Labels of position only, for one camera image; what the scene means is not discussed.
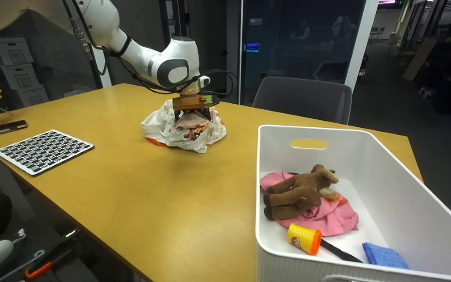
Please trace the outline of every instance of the white plastic container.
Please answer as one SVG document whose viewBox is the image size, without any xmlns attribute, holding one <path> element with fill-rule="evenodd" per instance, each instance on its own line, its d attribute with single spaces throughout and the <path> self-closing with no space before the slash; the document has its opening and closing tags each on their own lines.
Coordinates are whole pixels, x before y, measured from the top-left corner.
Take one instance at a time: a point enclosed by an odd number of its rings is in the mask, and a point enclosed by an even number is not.
<svg viewBox="0 0 451 282">
<path fill-rule="evenodd" d="M 327 238 L 366 262 L 362 243 L 391 248 L 410 270 L 351 263 L 319 249 L 312 257 L 285 242 L 263 215 L 260 179 L 274 171 L 335 169 L 333 187 L 359 213 L 359 229 Z M 362 130 L 261 126 L 257 149 L 258 279 L 272 282 L 451 281 L 451 212 L 373 135 Z"/>
</svg>

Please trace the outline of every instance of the wooden table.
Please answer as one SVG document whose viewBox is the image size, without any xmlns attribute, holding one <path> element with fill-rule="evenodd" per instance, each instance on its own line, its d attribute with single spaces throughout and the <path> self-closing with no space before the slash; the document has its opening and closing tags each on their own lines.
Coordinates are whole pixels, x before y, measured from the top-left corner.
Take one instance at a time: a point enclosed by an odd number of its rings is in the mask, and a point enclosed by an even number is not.
<svg viewBox="0 0 451 282">
<path fill-rule="evenodd" d="M 0 135 L 0 148 L 50 129 L 92 143 L 37 177 L 8 168 L 150 279 L 255 281 L 258 126 L 346 126 L 219 104 L 227 137 L 200 155 L 142 138 L 141 121 L 171 97 L 117 85 L 3 113 L 0 124 L 30 127 Z M 405 137 L 373 133 L 420 177 Z"/>
</svg>

